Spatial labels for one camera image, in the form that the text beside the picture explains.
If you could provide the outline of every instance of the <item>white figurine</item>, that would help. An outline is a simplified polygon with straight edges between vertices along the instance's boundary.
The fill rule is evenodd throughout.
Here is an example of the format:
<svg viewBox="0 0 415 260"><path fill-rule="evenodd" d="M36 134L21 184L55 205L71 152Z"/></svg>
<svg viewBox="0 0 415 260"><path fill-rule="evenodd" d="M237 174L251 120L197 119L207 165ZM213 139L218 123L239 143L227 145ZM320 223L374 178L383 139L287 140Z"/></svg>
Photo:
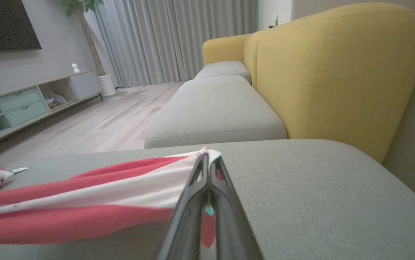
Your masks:
<svg viewBox="0 0 415 260"><path fill-rule="evenodd" d="M81 71L77 68L77 64L71 64L71 66L72 66L72 71L74 71L74 73L81 72Z"/></svg>

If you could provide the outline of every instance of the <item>items on shelf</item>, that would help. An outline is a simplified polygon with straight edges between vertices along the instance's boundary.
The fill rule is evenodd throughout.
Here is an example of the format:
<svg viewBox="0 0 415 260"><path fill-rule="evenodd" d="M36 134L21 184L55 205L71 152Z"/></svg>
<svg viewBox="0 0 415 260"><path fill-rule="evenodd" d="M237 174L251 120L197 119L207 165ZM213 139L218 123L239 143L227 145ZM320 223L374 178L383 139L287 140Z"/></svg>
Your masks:
<svg viewBox="0 0 415 260"><path fill-rule="evenodd" d="M48 107L50 107L50 109L67 103L66 99L64 99L63 96L57 95L53 92L45 93L44 99L45 102L47 102Z"/></svg>
<svg viewBox="0 0 415 260"><path fill-rule="evenodd" d="M79 73L79 72L81 72L81 71L79 70L79 68L78 68L77 64L71 64L71 67L72 67L72 71L73 71L74 73Z"/></svg>

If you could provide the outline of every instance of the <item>white planter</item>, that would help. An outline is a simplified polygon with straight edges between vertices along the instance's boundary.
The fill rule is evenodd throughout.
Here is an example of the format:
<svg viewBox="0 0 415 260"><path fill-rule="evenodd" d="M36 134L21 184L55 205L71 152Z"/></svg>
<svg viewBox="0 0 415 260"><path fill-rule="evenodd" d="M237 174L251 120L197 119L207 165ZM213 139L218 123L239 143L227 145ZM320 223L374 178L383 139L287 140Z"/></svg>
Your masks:
<svg viewBox="0 0 415 260"><path fill-rule="evenodd" d="M116 89L113 84L113 78L111 74L106 74L105 76L98 76L98 82L102 88L102 97L111 97L116 94Z"/></svg>

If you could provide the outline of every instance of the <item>wooden floor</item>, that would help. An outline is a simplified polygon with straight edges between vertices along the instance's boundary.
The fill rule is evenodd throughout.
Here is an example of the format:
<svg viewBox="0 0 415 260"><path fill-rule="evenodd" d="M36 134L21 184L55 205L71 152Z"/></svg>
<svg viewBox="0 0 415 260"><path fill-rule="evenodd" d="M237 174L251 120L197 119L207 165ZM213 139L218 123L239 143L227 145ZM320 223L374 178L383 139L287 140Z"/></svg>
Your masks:
<svg viewBox="0 0 415 260"><path fill-rule="evenodd" d="M0 142L0 168L15 161L143 148L145 131L183 82L121 89Z"/></svg>

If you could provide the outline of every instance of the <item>striped towel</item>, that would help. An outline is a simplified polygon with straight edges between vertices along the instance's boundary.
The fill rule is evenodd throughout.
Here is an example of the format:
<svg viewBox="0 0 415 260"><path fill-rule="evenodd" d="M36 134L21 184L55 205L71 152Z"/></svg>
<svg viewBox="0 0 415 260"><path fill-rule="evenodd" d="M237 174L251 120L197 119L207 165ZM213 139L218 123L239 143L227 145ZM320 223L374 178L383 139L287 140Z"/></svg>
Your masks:
<svg viewBox="0 0 415 260"><path fill-rule="evenodd" d="M169 220L202 153L125 162L65 181L0 191L0 244L67 242ZM201 241L215 239L214 216L205 214Z"/></svg>

